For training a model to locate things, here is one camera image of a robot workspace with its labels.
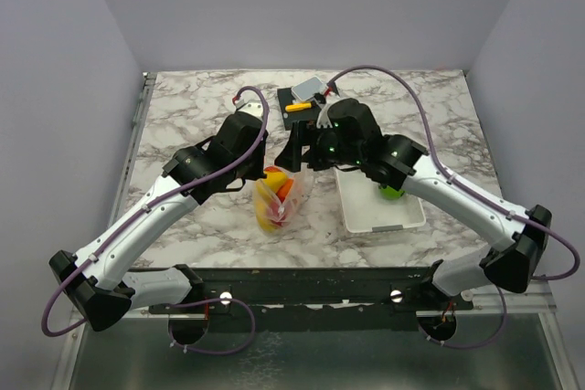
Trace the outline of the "yellow toy mango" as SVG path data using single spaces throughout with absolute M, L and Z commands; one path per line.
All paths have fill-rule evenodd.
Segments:
M 280 203 L 275 194 L 263 183 L 256 183 L 254 194 L 254 209 L 259 227 L 266 233 L 280 229 L 271 224 L 266 216 L 266 209 L 270 203 Z

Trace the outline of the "orange toy fruit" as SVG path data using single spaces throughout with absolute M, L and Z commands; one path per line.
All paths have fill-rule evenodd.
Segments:
M 288 194 L 290 193 L 294 184 L 293 179 L 288 179 L 276 192 L 277 197 L 281 202 L 284 202 L 287 198 Z

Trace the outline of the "clear zip top bag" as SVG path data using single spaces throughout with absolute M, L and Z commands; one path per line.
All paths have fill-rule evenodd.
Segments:
M 283 226 L 280 229 L 278 229 L 277 231 L 272 232 L 272 233 L 265 232 L 268 235 L 274 235 L 278 232 L 282 232 L 285 228 L 288 228 L 291 225 L 291 223 L 293 222 L 293 220 L 296 218 L 299 209 L 301 208 L 302 204 L 308 199 L 309 194 L 312 191 L 313 184 L 314 184 L 314 177 L 313 177 L 313 174 L 311 173 L 311 171 L 308 170 L 306 167 L 303 167 L 300 172 L 293 173 L 293 172 L 286 171 L 281 167 L 271 165 L 271 166 L 267 166 L 264 168 L 264 174 L 265 174 L 265 171 L 268 171 L 268 170 L 274 170 L 274 171 L 280 170 L 280 171 L 286 173 L 288 175 L 289 179 L 294 180 L 294 184 L 292 186 L 292 189 L 284 202 L 281 202 L 279 200 L 279 198 L 277 197 L 277 195 L 275 194 L 277 201 L 279 201 L 280 204 L 282 204 L 286 207 L 288 216 L 287 216 L 287 221 L 283 224 Z M 253 207 L 254 207 L 254 194 L 255 194 L 256 183 L 263 183 L 264 178 L 257 180 L 253 186 L 253 191 L 252 191 Z

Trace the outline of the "red toy apple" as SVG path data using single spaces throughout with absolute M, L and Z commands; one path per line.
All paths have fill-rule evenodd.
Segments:
M 270 203 L 266 209 L 266 216 L 271 224 L 282 227 L 287 221 L 287 209 L 280 203 Z

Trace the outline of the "green toy fruit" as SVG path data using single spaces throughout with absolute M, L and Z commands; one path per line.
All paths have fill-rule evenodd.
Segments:
M 378 191 L 380 195 L 387 200 L 397 200 L 405 195 L 405 191 L 402 189 L 397 190 L 388 185 L 382 184 L 378 186 Z

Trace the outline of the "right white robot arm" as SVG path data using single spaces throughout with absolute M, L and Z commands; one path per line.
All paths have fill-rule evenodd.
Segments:
M 324 123 L 297 121 L 276 165 L 298 172 L 347 165 L 371 181 L 414 195 L 473 230 L 486 242 L 468 255 L 440 260 L 420 285 L 421 301 L 439 309 L 464 290 L 488 284 L 523 293 L 546 248 L 552 215 L 509 203 L 436 164 L 411 138 L 383 133 L 370 108 L 343 99 L 322 110 Z

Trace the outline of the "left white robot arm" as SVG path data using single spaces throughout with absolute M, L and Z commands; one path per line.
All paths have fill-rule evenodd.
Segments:
M 174 304 L 195 310 L 199 279 L 185 267 L 139 276 L 133 263 L 175 222 L 237 180 L 264 176 L 268 118 L 235 111 L 218 132 L 177 150 L 146 194 L 109 229 L 74 253 L 60 250 L 48 264 L 65 294 L 95 332 L 134 308 Z

